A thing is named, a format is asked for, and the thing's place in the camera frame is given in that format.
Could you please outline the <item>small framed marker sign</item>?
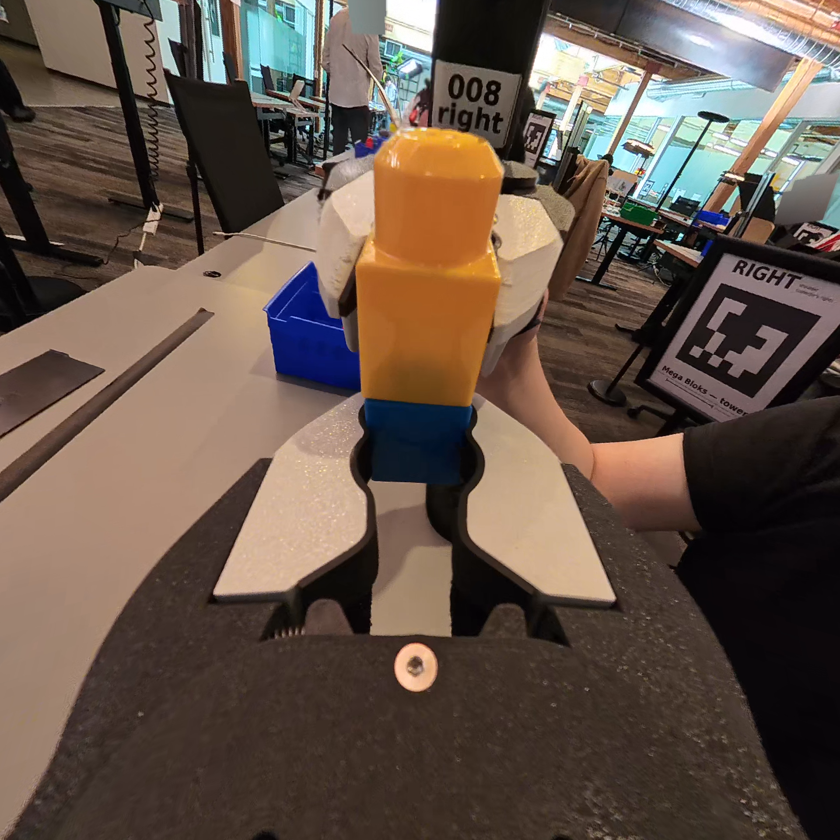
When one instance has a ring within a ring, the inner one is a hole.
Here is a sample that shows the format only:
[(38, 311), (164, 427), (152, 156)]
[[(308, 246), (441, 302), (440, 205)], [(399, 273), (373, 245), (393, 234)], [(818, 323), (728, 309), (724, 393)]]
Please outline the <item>small framed marker sign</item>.
[(531, 109), (523, 131), (523, 162), (536, 169), (545, 151), (555, 121), (550, 111)]

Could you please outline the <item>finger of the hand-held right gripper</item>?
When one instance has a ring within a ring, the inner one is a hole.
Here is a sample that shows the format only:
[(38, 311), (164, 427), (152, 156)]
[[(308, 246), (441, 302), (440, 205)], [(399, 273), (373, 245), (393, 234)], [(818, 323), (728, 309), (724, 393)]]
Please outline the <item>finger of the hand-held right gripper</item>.
[(494, 371), (508, 342), (533, 325), (560, 257), (560, 232), (536, 198), (498, 198), (491, 242), (500, 288), (483, 357), (483, 375)]
[(340, 319), (350, 351), (359, 350), (355, 267), (375, 220), (374, 175), (362, 174), (333, 192), (318, 229), (317, 273), (323, 305)]

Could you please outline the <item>person's right forearm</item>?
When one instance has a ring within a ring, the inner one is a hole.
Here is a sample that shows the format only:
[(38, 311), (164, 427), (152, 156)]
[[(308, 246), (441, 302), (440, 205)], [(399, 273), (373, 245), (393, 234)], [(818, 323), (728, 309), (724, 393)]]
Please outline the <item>person's right forearm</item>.
[(551, 395), (523, 421), (565, 464), (576, 467), (637, 532), (698, 532), (683, 434), (592, 443)]

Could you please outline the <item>yellow mega block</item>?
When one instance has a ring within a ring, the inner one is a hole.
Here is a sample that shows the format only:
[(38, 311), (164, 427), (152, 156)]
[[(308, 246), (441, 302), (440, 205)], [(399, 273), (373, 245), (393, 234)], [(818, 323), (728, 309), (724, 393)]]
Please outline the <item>yellow mega block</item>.
[(409, 129), (374, 157), (374, 224), (355, 267), (367, 401), (465, 407), (501, 274), (491, 244), (502, 168), (470, 133)]

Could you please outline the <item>black flat plate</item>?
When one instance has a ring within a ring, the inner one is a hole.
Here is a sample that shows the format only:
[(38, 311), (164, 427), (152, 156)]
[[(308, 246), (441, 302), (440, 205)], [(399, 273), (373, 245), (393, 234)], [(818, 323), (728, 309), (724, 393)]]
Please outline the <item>black flat plate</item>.
[(102, 367), (48, 350), (1, 374), (1, 436), (14, 431), (104, 373)]

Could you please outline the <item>grey desk rail strip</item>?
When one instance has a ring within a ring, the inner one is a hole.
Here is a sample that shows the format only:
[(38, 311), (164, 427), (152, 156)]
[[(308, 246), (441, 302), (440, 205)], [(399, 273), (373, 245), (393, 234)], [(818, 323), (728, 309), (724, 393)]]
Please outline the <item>grey desk rail strip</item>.
[(212, 311), (198, 309), (190, 318), (166, 335), (148, 353), (141, 356), (115, 380), (81, 404), (37, 443), (24, 451), (1, 471), (1, 501), (8, 498), (38, 469), (52, 459), (63, 447), (77, 437), (110, 405), (134, 387), (155, 366), (183, 344), (214, 316)]

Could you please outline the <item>black floor lamp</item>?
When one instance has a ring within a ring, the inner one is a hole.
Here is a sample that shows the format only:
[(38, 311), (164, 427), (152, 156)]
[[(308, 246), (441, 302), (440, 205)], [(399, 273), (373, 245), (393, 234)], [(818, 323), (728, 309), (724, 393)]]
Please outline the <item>black floor lamp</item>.
[(720, 112), (699, 111), (680, 125), (671, 147), (678, 151), (678, 171), (668, 191), (668, 206), (693, 202), (702, 207), (728, 169), (728, 154), (715, 146), (717, 134), (725, 133), (730, 118)]

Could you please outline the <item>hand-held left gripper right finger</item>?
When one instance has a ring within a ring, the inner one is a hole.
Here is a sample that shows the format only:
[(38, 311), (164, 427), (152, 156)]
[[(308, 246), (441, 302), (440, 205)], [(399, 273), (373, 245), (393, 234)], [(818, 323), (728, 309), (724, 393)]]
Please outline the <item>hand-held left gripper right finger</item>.
[(558, 456), (476, 395), (453, 515), (453, 632), (479, 634), (497, 606), (539, 634), (552, 607), (610, 610), (617, 596)]

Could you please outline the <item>black round-base floor stand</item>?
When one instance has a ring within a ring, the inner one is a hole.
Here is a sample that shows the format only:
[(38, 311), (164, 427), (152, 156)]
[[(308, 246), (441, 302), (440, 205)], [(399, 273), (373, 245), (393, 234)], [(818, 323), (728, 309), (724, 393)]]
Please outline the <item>black round-base floor stand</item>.
[(650, 349), (657, 341), (681, 294), (681, 285), (675, 282), (639, 327), (631, 328), (618, 323), (615, 324), (615, 330), (626, 333), (629, 339), (636, 344), (636, 347), (610, 381), (593, 380), (587, 384), (587, 391), (595, 399), (613, 407), (624, 407), (627, 404), (627, 396), (619, 383), (639, 354), (643, 350)]

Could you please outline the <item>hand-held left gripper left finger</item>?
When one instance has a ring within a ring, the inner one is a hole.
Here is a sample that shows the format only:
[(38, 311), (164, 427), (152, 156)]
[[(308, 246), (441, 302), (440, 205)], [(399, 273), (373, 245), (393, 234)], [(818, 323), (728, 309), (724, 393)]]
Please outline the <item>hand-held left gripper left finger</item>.
[(302, 625), (338, 603), (356, 634), (371, 631), (379, 573), (371, 441), (351, 396), (274, 454), (213, 588), (217, 602), (275, 602)]

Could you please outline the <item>white power adapter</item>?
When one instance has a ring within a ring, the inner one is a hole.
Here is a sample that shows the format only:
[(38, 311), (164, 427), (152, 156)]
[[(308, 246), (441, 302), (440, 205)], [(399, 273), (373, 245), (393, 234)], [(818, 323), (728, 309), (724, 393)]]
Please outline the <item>white power adapter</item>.
[(140, 242), (137, 248), (132, 252), (133, 255), (133, 268), (138, 269), (141, 267), (147, 266), (158, 266), (160, 260), (148, 253), (145, 250), (145, 246), (147, 244), (147, 240), (156, 236), (162, 215), (163, 215), (164, 205), (155, 204), (152, 208), (148, 211), (148, 214), (145, 218), (145, 221), (142, 226), (142, 233), (140, 236)]

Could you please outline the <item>person's right hand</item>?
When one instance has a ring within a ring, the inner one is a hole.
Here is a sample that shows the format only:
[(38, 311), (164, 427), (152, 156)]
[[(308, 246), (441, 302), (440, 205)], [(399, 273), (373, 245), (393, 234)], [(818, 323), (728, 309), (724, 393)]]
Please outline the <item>person's right hand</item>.
[(538, 333), (549, 300), (545, 291), (527, 329), (512, 337), (489, 374), (479, 376), (476, 393), (535, 429), (561, 415), (539, 357)]

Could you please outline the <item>black display panel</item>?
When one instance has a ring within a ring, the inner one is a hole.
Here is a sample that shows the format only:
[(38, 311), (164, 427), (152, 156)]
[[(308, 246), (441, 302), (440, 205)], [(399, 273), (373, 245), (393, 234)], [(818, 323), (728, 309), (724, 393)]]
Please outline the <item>black display panel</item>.
[(220, 84), (164, 71), (187, 147), (197, 253), (204, 253), (201, 179), (224, 235), (256, 224), (286, 202), (247, 83)]

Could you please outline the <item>wooden work table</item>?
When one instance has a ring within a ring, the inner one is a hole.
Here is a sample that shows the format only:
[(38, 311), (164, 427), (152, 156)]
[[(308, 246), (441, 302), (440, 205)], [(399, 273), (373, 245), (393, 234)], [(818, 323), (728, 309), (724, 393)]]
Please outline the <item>wooden work table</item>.
[(616, 291), (617, 287), (606, 282), (606, 274), (614, 259), (617, 257), (620, 248), (622, 247), (626, 236), (638, 235), (645, 243), (651, 241), (658, 233), (658, 228), (651, 224), (641, 224), (631, 219), (621, 216), (619, 213), (611, 213), (604, 211), (602, 218), (611, 222), (617, 227), (617, 233), (612, 244), (608, 247), (591, 278), (581, 278), (581, 281), (594, 287), (603, 288), (607, 291)]

